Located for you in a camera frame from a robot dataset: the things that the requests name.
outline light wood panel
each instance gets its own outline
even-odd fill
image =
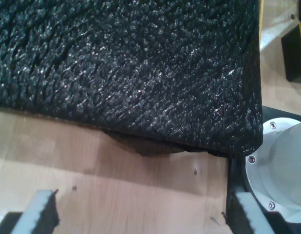
[[[263,105],[301,115],[301,84],[286,79],[281,43],[298,19],[297,0],[264,1],[260,61]]]
[[[261,76],[264,105],[301,114],[301,85],[286,81],[280,44],[296,7],[265,1]],[[224,158],[142,157],[98,130],[0,111],[0,221],[36,190],[59,189],[56,234],[225,234],[226,184]]]

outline black base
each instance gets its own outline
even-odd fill
[[[293,118],[301,122],[301,116],[299,115],[263,106],[263,123],[278,117]],[[244,226],[246,225],[242,223],[244,217],[234,217],[234,214],[238,214],[238,212],[235,211],[238,207],[234,207],[233,205],[235,204],[234,197],[235,194],[240,191],[251,192],[245,175],[245,157],[230,160],[226,200],[226,216],[230,219],[239,220],[240,222],[234,223]],[[301,234],[301,224],[287,223],[278,212],[267,212],[259,202],[258,205],[276,234]]]

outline black cushion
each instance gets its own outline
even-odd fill
[[[258,9],[0,1],[0,107],[247,155],[263,138]]]

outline screw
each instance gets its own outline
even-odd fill
[[[276,123],[275,122],[271,122],[269,124],[269,126],[271,127],[271,129],[275,129],[276,128]]]
[[[273,209],[275,208],[275,203],[272,202],[272,201],[270,201],[270,202],[268,203],[268,207],[269,207],[270,210],[273,210]]]
[[[251,164],[253,164],[253,163],[255,163],[256,158],[255,158],[253,155],[250,155],[250,156],[248,157],[248,161],[249,161]]]

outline wooden surface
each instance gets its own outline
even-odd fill
[[[261,76],[264,105],[301,114],[301,85],[285,79],[280,43],[298,23],[296,7],[264,2]],[[98,130],[0,111],[0,221],[36,190],[59,189],[56,234],[229,234],[226,184],[224,158],[142,157]]]

